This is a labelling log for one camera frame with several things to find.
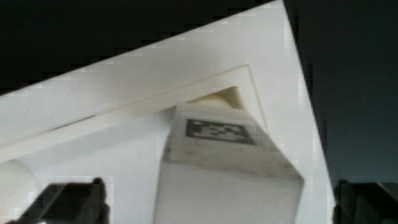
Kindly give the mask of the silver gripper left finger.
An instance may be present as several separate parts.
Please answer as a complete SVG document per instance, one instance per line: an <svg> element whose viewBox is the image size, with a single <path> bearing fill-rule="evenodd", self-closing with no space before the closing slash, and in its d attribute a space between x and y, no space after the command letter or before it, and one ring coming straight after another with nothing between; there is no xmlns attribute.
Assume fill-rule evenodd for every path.
<svg viewBox="0 0 398 224"><path fill-rule="evenodd" d="M52 183L20 218L6 224L110 224L103 179Z"/></svg>

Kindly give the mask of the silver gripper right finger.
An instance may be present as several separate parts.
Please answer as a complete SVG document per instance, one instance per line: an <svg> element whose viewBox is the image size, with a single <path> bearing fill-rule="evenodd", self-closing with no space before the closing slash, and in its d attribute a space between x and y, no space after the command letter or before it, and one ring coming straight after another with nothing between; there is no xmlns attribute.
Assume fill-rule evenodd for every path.
<svg viewBox="0 0 398 224"><path fill-rule="evenodd" d="M398 224L398 183L338 182L332 224Z"/></svg>

